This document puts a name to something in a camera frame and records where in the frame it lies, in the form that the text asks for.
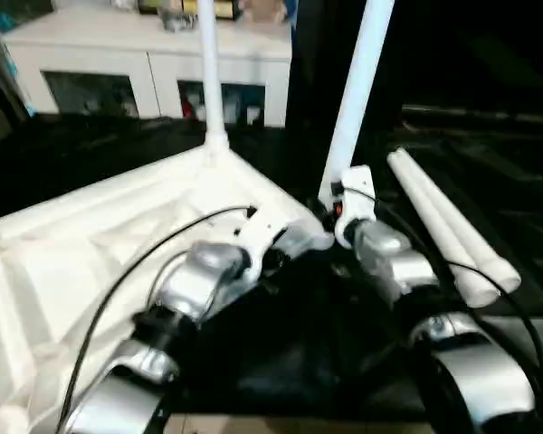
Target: white plastic tube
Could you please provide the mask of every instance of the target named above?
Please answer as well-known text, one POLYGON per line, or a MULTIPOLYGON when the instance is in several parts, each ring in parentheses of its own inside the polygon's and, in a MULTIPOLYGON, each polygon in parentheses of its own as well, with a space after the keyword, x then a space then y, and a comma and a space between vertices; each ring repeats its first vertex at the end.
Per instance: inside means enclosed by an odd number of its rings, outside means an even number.
POLYGON ((199 29, 203 45, 203 89, 207 115, 205 145, 209 150, 229 148, 224 126, 221 81, 217 67, 217 35, 215 33, 214 0, 198 0, 199 29))
MULTIPOLYGON (((402 154, 391 153, 387 160, 443 257, 477 268, 477 264, 461 244, 451 226, 436 209, 426 191, 419 185, 417 176, 411 167, 403 161, 402 154)), ((499 293, 493 285, 473 271, 452 266, 451 272, 455 278, 455 286, 465 303, 470 307, 487 306, 499 297, 499 293)))
POLYGON ((417 183, 425 190, 433 206, 456 234, 476 267, 497 281, 506 291, 512 292, 517 289, 521 282, 519 273, 495 252, 408 152, 398 149, 395 154, 416 176, 417 183))
POLYGON ((332 208, 331 184, 350 167, 395 0, 367 0, 350 65, 319 199, 332 208))

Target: black table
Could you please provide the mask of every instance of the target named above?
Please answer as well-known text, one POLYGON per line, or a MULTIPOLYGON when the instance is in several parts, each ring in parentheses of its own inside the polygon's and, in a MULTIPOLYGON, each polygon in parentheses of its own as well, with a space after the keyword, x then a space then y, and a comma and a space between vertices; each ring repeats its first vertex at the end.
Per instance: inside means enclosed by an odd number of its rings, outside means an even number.
MULTIPOLYGON (((432 247, 386 166, 386 151, 408 147, 518 269, 523 283, 514 297, 533 317, 543 317, 543 137, 411 131, 361 137, 355 164, 370 164, 379 197, 432 247)), ((173 119, 34 118, 0 145, 0 216, 200 146, 204 133, 201 124, 173 119)), ((315 197, 329 137, 273 128, 231 129, 229 136, 234 151, 288 193, 303 203, 315 197)), ((342 252, 334 255, 339 258, 342 252)), ((405 374, 384 311, 373 291, 338 278, 331 259, 309 255, 206 328, 194 389, 179 408, 421 419, 422 404, 405 374), (308 284, 295 288, 296 279, 308 284), (214 352, 221 356, 213 357, 214 352), (205 373, 216 373, 217 380, 205 373)), ((498 301, 482 313, 509 316, 510 310, 498 301)), ((522 335, 516 319, 505 320, 504 326, 522 335)), ((543 321, 538 327, 543 332, 543 321)))

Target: white shelf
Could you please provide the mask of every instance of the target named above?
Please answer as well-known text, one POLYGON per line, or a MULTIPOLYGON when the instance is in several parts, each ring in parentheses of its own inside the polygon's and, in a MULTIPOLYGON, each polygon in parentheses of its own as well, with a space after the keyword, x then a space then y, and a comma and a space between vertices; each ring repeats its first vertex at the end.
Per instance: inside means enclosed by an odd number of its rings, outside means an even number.
MULTIPOLYGON (((220 57, 267 61, 291 59, 288 24, 217 23, 220 57)), ((23 25, 4 36, 7 45, 49 45, 127 51, 200 54, 198 29, 168 33, 158 16, 110 7, 76 6, 23 25)))

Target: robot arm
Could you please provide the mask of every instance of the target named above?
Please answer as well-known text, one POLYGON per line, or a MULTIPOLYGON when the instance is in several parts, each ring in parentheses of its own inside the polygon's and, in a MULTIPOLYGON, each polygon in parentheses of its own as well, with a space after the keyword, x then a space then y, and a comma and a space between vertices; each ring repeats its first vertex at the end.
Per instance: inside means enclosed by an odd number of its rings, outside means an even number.
POLYGON ((292 259, 329 248, 333 237, 313 223, 262 208, 229 242, 196 242, 165 279, 156 303, 134 316, 133 334, 78 399, 63 432, 162 433, 170 416, 167 393, 185 378, 186 355, 201 324, 257 285, 272 245, 292 259))
POLYGON ((406 236, 376 219, 374 201, 355 193, 374 197, 369 169, 349 169, 342 184, 336 238, 352 249, 404 333, 435 432, 510 432, 504 424, 530 418, 533 379, 441 288, 406 236))

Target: black wire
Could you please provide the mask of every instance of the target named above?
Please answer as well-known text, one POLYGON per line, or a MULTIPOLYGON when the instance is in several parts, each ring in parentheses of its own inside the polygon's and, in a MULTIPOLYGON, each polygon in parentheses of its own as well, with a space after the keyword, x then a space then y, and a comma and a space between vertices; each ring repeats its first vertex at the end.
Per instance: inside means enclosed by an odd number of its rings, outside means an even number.
POLYGON ((146 308, 149 309, 151 307, 151 302, 153 301, 153 294, 155 294, 155 289, 157 287, 157 284, 159 283, 159 280, 161 279, 161 276, 163 276, 163 273, 165 273, 165 270, 169 268, 169 266, 173 263, 174 260, 177 260, 181 256, 188 253, 189 250, 182 250, 173 255, 171 258, 169 258, 159 269, 157 275, 153 279, 153 283, 151 284, 151 289, 148 292, 147 296, 147 303, 145 304, 146 308))
MULTIPOLYGON (((382 204, 383 207, 390 213, 396 220, 396 222, 403 227, 403 230, 406 231, 409 238, 413 239, 413 241, 416 241, 416 243, 419 245, 419 248, 423 249, 423 253, 427 253, 427 256, 430 256, 430 250, 428 247, 424 244, 424 242, 418 237, 418 235, 413 230, 410 223, 408 223, 400 214, 395 212, 391 205, 389 203, 383 202, 381 199, 376 199, 375 197, 371 196, 370 194, 366 194, 360 190, 357 190, 355 188, 345 188, 345 190, 348 190, 352 193, 358 193, 366 198, 370 199, 374 203, 382 204)), ((514 310, 517 317, 521 320, 525 328, 527 329, 527 333, 529 333, 529 336, 531 338, 531 341, 533 343, 533 346, 535 347, 535 355, 537 357, 538 362, 538 371, 539 371, 539 383, 541 387, 543 388, 543 341, 541 340, 537 329, 531 322, 529 316, 525 312, 525 310, 520 306, 520 304, 507 292, 502 285, 500 285, 498 282, 496 282, 493 278, 488 276, 487 274, 483 273, 479 269, 476 269, 475 267, 470 267, 465 264, 461 264, 459 262, 454 262, 452 260, 444 259, 445 263, 448 265, 453 265, 454 267, 460 267, 463 269, 467 269, 469 271, 472 271, 474 273, 479 274, 483 278, 487 279, 500 293, 500 295, 505 299, 505 301, 511 306, 511 308, 514 310)))
POLYGON ((81 349, 79 351, 79 354, 76 359, 76 363, 74 364, 74 368, 72 369, 71 378, 69 380, 69 385, 66 389, 66 393, 64 395, 64 401, 62 403, 62 409, 61 409, 61 416, 59 418, 56 432, 60 433, 62 430, 62 425, 64 421, 66 420, 67 416, 69 415, 69 412, 71 410, 71 402, 72 402, 72 395, 74 394, 74 388, 76 387, 76 382, 79 378, 79 373, 81 371, 82 363, 84 362, 84 358, 86 356, 86 353, 89 349, 89 343, 91 342, 92 335, 94 334, 94 331, 97 327, 97 324, 99 323, 100 318, 102 317, 102 314, 104 313, 107 305, 109 304, 112 297, 117 292, 117 289, 119 289, 120 285, 125 281, 125 279, 130 275, 130 273, 133 272, 133 270, 140 265, 141 262, 143 262, 146 258, 148 258, 155 250, 163 246, 168 241, 174 239, 177 235, 180 235, 182 232, 189 230, 193 226, 204 222, 205 220, 211 219, 212 217, 215 217, 220 214, 224 214, 227 212, 232 211, 250 211, 253 208, 251 206, 233 206, 229 208, 225 208, 223 210, 219 210, 216 212, 211 212, 207 215, 204 215, 203 217, 200 217, 182 228, 170 233, 165 238, 157 242, 153 247, 151 247, 149 250, 147 250, 140 258, 135 260, 131 265, 123 271, 123 273, 119 276, 119 278, 115 281, 115 283, 110 287, 109 291, 107 291, 107 294, 102 299, 102 301, 99 304, 99 307, 97 311, 95 312, 94 316, 92 317, 92 321, 90 322, 89 329, 87 330, 87 333, 84 336, 84 340, 82 341, 81 349))
POLYGON ((525 312, 525 310, 511 296, 511 294, 509 294, 509 292, 507 292, 503 288, 503 286, 497 283, 495 279, 492 278, 491 276, 488 276, 486 273, 483 273, 482 271, 480 271, 479 269, 476 269, 475 267, 470 267, 468 265, 461 264, 460 262, 455 262, 453 260, 446 260, 446 263, 449 265, 453 265, 455 267, 467 269, 469 271, 477 273, 479 276, 483 276, 499 291, 500 295, 507 301, 507 303, 509 303, 512 309, 515 311, 515 314, 519 317, 519 319, 521 320, 521 322, 527 329, 529 336, 531 337, 531 341, 533 342, 533 346, 535 347, 535 355, 537 356, 540 384, 541 384, 541 387, 543 388, 543 341, 541 340, 539 336, 537 328, 535 328, 535 326, 531 322, 531 319, 529 318, 529 315, 527 315, 527 312, 525 312))

